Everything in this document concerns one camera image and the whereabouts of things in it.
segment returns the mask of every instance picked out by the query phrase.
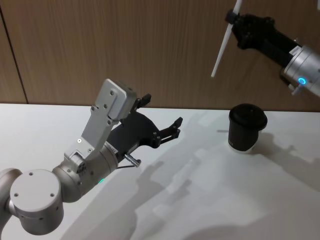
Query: wooden wall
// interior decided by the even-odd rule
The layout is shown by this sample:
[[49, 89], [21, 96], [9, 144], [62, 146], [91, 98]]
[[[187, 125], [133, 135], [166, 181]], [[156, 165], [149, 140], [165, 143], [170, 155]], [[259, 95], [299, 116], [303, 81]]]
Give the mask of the wooden wall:
[[[236, 0], [0, 0], [27, 99], [90, 105], [105, 78], [152, 94], [153, 107], [320, 111], [320, 98], [292, 96], [280, 67], [232, 36], [211, 78]], [[320, 53], [317, 0], [244, 0], [242, 13]]]
[[14, 57], [0, 18], [0, 103], [26, 103]]

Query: blue led light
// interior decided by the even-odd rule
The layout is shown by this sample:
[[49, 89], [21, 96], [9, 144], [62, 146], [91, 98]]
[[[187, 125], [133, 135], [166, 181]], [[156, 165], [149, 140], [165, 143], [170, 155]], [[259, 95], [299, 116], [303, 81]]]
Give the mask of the blue led light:
[[298, 78], [298, 82], [301, 84], [301, 85], [305, 85], [307, 83], [307, 80], [304, 78], [304, 77], [299, 77]]

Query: white table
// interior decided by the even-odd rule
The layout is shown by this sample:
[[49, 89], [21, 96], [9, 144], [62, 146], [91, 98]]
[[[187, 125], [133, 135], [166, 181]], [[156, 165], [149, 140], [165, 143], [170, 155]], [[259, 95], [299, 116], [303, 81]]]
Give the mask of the white table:
[[[254, 154], [227, 144], [224, 110], [142, 109], [161, 129], [183, 117], [179, 139], [140, 147], [140, 168], [116, 170], [44, 236], [12, 217], [2, 240], [318, 240], [320, 113], [267, 112]], [[0, 169], [53, 169], [89, 107], [0, 104]]]

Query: black cup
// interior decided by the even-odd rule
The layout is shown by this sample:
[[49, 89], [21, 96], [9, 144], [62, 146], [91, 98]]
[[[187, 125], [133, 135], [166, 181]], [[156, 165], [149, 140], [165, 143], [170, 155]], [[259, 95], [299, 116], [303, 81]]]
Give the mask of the black cup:
[[255, 105], [243, 103], [229, 113], [229, 145], [240, 152], [250, 150], [258, 140], [259, 131], [267, 126], [267, 116]]

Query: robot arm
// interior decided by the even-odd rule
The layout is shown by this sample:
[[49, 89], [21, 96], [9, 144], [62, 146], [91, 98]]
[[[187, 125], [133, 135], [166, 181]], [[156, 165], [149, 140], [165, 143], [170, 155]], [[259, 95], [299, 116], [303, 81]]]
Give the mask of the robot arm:
[[63, 162], [52, 172], [17, 169], [0, 172], [0, 234], [11, 215], [33, 235], [55, 230], [64, 216], [63, 202], [79, 200], [127, 159], [138, 167], [140, 160], [130, 154], [139, 146], [158, 148], [178, 138], [182, 118], [158, 130], [154, 123], [136, 112], [151, 100], [142, 99], [126, 86], [105, 80], [91, 107], [91, 116], [81, 137], [64, 153]]
[[277, 31], [271, 17], [240, 15], [230, 10], [225, 20], [233, 25], [239, 48], [256, 49], [284, 68], [280, 77], [292, 94], [306, 88], [320, 97], [320, 56], [311, 48]]

